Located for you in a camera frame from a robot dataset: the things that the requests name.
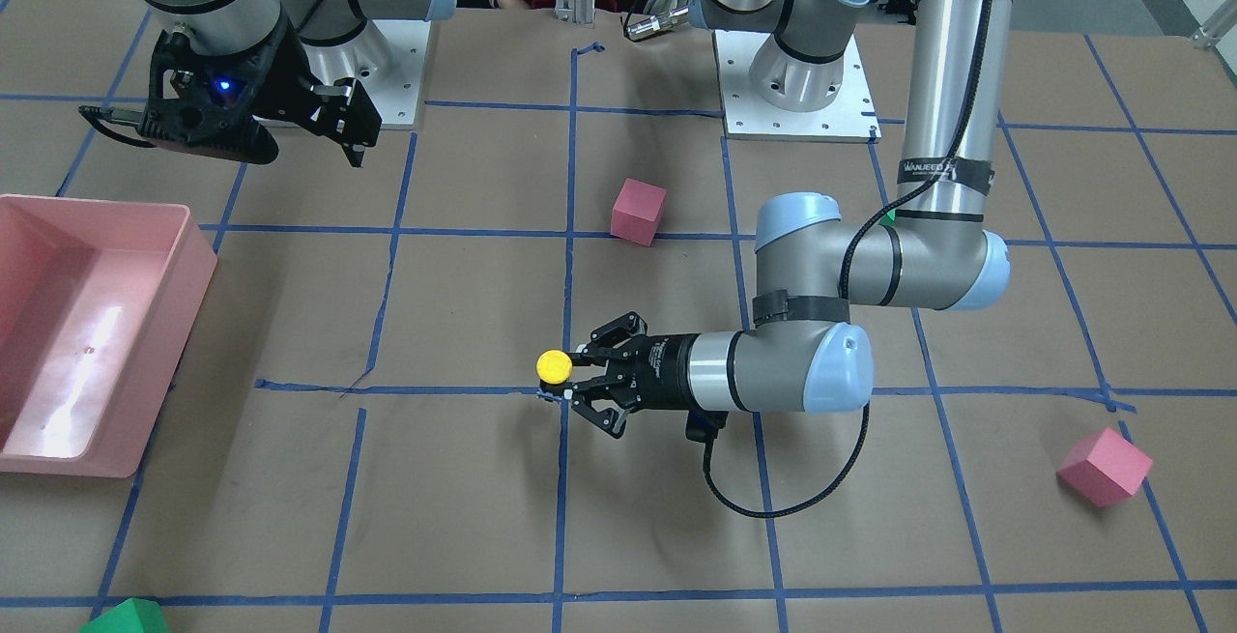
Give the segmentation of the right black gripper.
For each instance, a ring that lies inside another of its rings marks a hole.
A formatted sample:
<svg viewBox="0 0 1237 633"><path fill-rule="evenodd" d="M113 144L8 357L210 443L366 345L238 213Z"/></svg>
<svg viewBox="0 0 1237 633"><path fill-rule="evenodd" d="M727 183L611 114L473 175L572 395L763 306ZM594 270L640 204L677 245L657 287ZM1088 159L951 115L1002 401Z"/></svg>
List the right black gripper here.
<svg viewBox="0 0 1237 633"><path fill-rule="evenodd" d="M246 163L275 162L280 148L262 122L278 121L335 141L360 169L383 122L361 82L314 75L287 19L260 43L216 56L194 51L186 31L165 31L148 91L141 147Z"/></svg>

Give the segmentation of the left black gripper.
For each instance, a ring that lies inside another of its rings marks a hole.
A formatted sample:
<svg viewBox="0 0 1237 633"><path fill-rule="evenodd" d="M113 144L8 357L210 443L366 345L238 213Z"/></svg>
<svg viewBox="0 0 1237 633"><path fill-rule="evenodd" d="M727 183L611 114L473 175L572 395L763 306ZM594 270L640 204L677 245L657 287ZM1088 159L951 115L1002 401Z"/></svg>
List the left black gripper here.
<svg viewBox="0 0 1237 633"><path fill-rule="evenodd" d="M641 410L690 410L689 360L696 334L649 334L636 312L591 331L568 359L573 367L601 367L602 375L565 386L570 408L611 438L621 438L627 415Z"/></svg>

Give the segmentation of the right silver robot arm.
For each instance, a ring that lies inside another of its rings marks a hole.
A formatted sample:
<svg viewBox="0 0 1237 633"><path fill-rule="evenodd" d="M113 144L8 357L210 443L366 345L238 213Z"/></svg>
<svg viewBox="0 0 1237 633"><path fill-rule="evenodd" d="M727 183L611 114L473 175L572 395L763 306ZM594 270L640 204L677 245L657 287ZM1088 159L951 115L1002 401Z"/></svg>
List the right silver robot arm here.
<svg viewBox="0 0 1237 633"><path fill-rule="evenodd" d="M385 22L452 17L458 0L143 0L160 23L140 109L79 108L96 132L139 150L265 164L268 122L339 145L362 164L414 91L409 48Z"/></svg>

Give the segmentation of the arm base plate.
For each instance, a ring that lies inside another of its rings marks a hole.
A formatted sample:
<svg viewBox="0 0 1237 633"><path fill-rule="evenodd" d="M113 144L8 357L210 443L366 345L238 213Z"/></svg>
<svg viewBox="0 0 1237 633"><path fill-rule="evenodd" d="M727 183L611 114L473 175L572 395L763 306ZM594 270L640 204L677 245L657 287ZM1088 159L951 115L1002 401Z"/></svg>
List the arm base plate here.
<svg viewBox="0 0 1237 633"><path fill-rule="evenodd" d="M717 79L729 138L866 143L882 136L852 36L836 61L792 59L773 35L714 33Z"/></svg>
<svg viewBox="0 0 1237 633"><path fill-rule="evenodd" d="M367 20L348 42L303 45L310 69L323 82L343 77L361 82L383 129L414 129L432 31L429 21Z"/></svg>

